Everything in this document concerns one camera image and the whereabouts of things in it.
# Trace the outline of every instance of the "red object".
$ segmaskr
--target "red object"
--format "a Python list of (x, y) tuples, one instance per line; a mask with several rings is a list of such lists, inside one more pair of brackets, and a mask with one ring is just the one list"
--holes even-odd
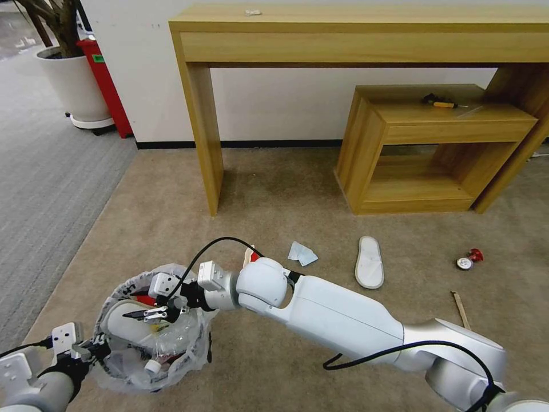
[(133, 298), (136, 301), (149, 306), (154, 306), (154, 304), (156, 303), (155, 298), (151, 298), (149, 295), (135, 295), (133, 296)]
[(114, 124), (118, 130), (118, 134), (122, 138), (127, 138), (133, 135), (132, 127), (122, 106), (122, 102), (118, 97), (113, 80), (110, 77), (107, 64), (103, 59), (103, 55), (97, 45), (97, 41), (85, 39), (80, 40), (77, 45), (86, 55), (87, 62), (90, 64), (93, 75), (97, 80), (97, 84), (103, 94), (103, 98), (107, 103), (110, 115), (113, 117)]
[(482, 252), (479, 249), (471, 249), (467, 256), (473, 262), (482, 262), (484, 260), (484, 256), (482, 255)]

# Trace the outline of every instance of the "wooden console table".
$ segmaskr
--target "wooden console table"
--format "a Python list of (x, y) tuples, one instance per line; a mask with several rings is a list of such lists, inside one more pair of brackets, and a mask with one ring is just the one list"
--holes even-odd
[(200, 4), (169, 26), (212, 216), (223, 160), (210, 68), (498, 68), (487, 97), (539, 121), (478, 197), (480, 213), (549, 134), (549, 6)]

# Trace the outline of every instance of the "potted plant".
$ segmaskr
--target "potted plant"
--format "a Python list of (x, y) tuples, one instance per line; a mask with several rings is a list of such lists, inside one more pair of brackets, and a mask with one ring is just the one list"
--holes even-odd
[(53, 32), (59, 46), (46, 47), (38, 58), (72, 123), (82, 129), (113, 124), (109, 109), (92, 70), (77, 42), (79, 0), (16, 0), (30, 15), (39, 16)]

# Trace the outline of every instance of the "black baseboard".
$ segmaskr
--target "black baseboard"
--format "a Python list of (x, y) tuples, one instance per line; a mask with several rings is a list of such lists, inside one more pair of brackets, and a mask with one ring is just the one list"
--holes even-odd
[[(222, 140), (222, 148), (288, 148), (288, 147), (338, 147), (341, 146), (341, 139), (315, 139), (315, 140)], [(138, 142), (139, 150), (149, 149), (192, 149), (195, 148), (193, 141), (174, 142)]]

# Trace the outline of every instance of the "crumpled paper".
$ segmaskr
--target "crumpled paper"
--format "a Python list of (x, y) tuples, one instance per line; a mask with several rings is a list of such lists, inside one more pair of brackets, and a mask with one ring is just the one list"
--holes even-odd
[(313, 263), (315, 260), (318, 260), (318, 258), (319, 257), (315, 255), (315, 253), (307, 246), (303, 246), (301, 243), (296, 241), (292, 242), (288, 259), (297, 260), (301, 266), (307, 266), (309, 263)]

